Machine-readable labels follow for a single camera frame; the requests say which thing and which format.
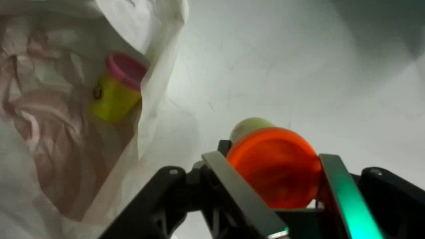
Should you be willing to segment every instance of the orange lid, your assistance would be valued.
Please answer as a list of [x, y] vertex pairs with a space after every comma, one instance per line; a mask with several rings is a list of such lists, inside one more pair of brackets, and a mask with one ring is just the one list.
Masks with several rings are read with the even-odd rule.
[[291, 130], [251, 132], [231, 147], [227, 159], [271, 208], [305, 208], [317, 195], [320, 160]]

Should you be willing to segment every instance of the screw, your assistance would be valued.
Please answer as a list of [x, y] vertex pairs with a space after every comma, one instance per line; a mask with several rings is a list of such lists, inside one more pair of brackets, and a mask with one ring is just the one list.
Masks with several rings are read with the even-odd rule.
[[371, 173], [376, 174], [378, 176], [381, 176], [382, 175], [381, 170], [376, 169], [376, 168], [371, 169]]
[[178, 174], [179, 172], [178, 172], [178, 170], [177, 169], [171, 169], [170, 171], [169, 171], [169, 174], [172, 174], [172, 175], [176, 175], [176, 174]]

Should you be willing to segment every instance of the white plastic bag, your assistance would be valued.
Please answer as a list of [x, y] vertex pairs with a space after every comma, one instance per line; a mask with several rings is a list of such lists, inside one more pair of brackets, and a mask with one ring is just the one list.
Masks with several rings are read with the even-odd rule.
[[[187, 2], [0, 0], [0, 6], [0, 234], [96, 238], [140, 189], [131, 171], [149, 170], [155, 160], [143, 154]], [[149, 64], [142, 107], [117, 125], [93, 118], [87, 107], [113, 51]]]

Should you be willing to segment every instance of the pink lid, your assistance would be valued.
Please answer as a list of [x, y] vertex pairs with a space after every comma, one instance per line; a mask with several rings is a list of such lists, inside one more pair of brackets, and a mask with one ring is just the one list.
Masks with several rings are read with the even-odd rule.
[[147, 72], [145, 66], [123, 53], [108, 55], [106, 68], [117, 81], [136, 91], [140, 91], [140, 82]]

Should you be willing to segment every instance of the cylindrical container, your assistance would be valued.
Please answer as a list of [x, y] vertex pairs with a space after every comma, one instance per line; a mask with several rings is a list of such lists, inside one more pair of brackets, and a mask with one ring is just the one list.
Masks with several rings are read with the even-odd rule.
[[230, 134], [229, 163], [271, 208], [305, 208], [322, 175], [314, 149], [291, 130], [249, 118]]
[[141, 99], [140, 82], [147, 69], [135, 59], [121, 53], [106, 59], [107, 72], [93, 90], [91, 110], [109, 122], [117, 122]]

